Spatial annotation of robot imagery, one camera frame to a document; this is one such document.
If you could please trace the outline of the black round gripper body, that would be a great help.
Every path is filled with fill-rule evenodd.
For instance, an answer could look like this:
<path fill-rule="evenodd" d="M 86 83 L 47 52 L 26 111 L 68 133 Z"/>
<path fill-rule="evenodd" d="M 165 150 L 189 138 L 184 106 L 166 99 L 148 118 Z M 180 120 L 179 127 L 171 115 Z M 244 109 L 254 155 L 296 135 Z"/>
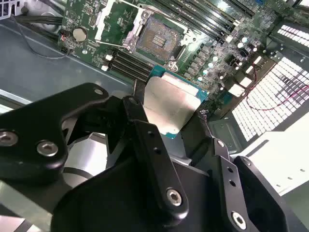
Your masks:
<path fill-rule="evenodd" d="M 54 209 L 53 232 L 216 232 L 219 210 L 210 177 L 174 163 L 189 201 L 187 217 L 163 226 L 138 163 L 129 158 L 70 190 Z"/>

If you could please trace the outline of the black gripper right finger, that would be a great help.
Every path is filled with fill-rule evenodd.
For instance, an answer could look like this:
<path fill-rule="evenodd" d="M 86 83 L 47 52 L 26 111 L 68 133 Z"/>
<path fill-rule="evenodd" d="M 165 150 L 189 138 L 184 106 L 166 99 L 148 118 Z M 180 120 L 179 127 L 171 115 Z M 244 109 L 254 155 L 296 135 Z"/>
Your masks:
<path fill-rule="evenodd" d="M 194 113 L 181 130 L 190 167 L 205 172 L 201 200 L 206 232 L 287 232 L 286 204 L 247 158 L 231 160 L 226 145 L 211 135 L 204 116 Z"/>

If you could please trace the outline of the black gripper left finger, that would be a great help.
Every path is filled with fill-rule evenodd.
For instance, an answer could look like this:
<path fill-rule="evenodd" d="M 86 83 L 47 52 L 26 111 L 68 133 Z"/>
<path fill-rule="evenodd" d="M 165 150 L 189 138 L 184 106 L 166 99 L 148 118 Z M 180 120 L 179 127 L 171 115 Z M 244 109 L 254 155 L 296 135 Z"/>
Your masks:
<path fill-rule="evenodd" d="M 189 203 L 156 125 L 132 96 L 111 97 L 85 83 L 7 112 L 0 117 L 0 176 L 25 183 L 56 180 L 68 145 L 87 132 L 108 135 L 114 152 L 134 158 L 154 196 L 162 220 L 183 220 Z"/>

